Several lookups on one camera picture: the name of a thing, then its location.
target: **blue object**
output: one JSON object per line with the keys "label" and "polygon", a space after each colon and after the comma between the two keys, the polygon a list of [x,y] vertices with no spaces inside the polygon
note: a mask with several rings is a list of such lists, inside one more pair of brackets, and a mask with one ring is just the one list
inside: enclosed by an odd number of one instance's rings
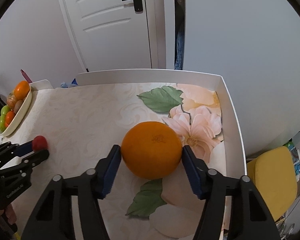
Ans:
{"label": "blue object", "polygon": [[104,199],[110,193],[120,162],[121,152],[119,145],[114,145],[109,155],[98,162],[95,168],[98,176],[98,183],[95,188],[98,199]]}
{"label": "blue object", "polygon": [[17,146],[17,148],[14,151],[14,155],[18,156],[18,157],[22,157],[22,156],[24,156],[24,155],[26,155],[30,152],[33,152],[33,150],[32,150],[32,140]]}
{"label": "blue object", "polygon": [[78,85],[78,84],[77,84],[77,81],[76,81],[75,79],[71,82],[71,84]]}
{"label": "blue object", "polygon": [[182,149],[182,156],[181,156],[182,164],[186,170],[186,174],[187,174],[188,180],[190,182],[192,192],[195,195],[197,195],[197,197],[199,199],[202,199],[203,192],[201,189],[201,185],[202,185],[201,177],[198,173],[196,165],[194,164],[193,158],[195,158],[195,156],[193,154],[192,154],[193,156],[190,155],[190,153],[187,149],[188,147],[190,148],[189,145],[186,145]]}
{"label": "blue object", "polygon": [[73,88],[73,87],[77,87],[77,86],[78,86],[78,84],[77,84],[77,81],[75,79],[71,82],[71,84],[67,84],[66,82],[62,82],[60,84],[61,88]]}
{"label": "blue object", "polygon": [[294,165],[294,171],[296,172],[296,175],[300,174],[300,162]]}
{"label": "blue object", "polygon": [[60,84],[60,87],[61,87],[61,88],[68,88],[68,85],[66,84],[66,82],[62,82],[62,83]]}

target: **floral tablecloth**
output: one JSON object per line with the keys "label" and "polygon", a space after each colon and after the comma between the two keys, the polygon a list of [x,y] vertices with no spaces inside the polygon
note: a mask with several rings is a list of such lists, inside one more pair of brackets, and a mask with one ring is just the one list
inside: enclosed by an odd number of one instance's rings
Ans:
{"label": "floral tablecloth", "polygon": [[[166,123],[198,158],[226,175],[221,109],[214,91],[175,83],[33,91],[18,129],[0,140],[21,144],[43,135],[49,143],[49,159],[33,169],[32,186],[13,203],[20,231],[54,175],[69,178],[95,167],[130,128],[144,121]],[[182,164],[163,179],[147,181],[122,161],[111,193],[99,204],[111,240],[186,240],[193,237],[204,201],[192,193]]]}

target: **fruit bowl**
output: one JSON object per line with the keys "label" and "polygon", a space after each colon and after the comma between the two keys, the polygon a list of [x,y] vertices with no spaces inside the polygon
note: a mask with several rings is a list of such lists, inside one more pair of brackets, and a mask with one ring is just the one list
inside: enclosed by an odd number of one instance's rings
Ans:
{"label": "fruit bowl", "polygon": [[20,107],[19,111],[9,124],[9,126],[4,130],[4,132],[0,132],[0,136],[8,136],[13,133],[13,131],[18,127],[18,125],[21,123],[22,119],[26,115],[26,112],[31,104],[32,100],[32,93],[31,88],[29,93],[27,94],[26,98],[23,101],[22,106]]}

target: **yellow cushion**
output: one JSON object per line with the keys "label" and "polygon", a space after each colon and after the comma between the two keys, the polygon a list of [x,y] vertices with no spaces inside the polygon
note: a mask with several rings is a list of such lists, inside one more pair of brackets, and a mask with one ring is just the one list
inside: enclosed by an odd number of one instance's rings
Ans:
{"label": "yellow cushion", "polygon": [[297,181],[292,157],[282,146],[247,163],[248,176],[265,200],[274,221],[279,219],[297,197]]}

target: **orange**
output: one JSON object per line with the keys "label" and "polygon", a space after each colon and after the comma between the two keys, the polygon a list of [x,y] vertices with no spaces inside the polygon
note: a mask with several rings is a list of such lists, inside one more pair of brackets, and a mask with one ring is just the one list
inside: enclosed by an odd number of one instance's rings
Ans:
{"label": "orange", "polygon": [[14,89],[14,96],[18,100],[24,99],[30,91],[30,85],[27,81],[23,80]]}
{"label": "orange", "polygon": [[5,122],[9,125],[12,122],[15,115],[16,114],[13,111],[7,112]]}
{"label": "orange", "polygon": [[142,122],[127,132],[121,154],[127,167],[144,179],[159,179],[172,173],[181,160],[182,144],[177,134],[160,122]]}

